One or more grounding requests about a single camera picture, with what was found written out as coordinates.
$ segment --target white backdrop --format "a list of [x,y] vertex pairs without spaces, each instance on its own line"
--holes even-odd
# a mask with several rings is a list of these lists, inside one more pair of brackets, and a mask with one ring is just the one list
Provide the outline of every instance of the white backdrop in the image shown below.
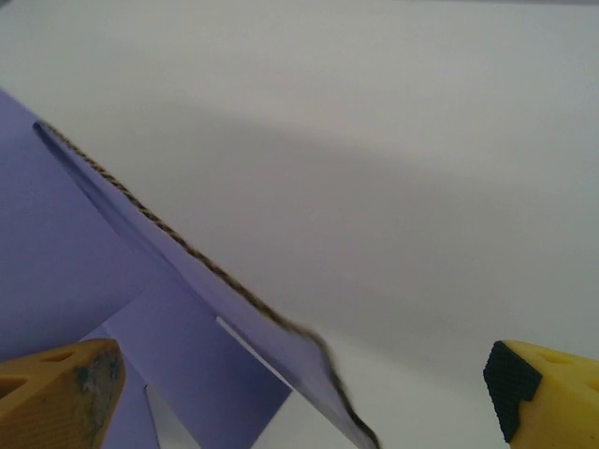
[[[387,447],[503,447],[481,376],[494,340],[599,358],[598,22],[491,2],[13,0],[0,85],[330,336]],[[261,448],[346,446],[286,407]]]

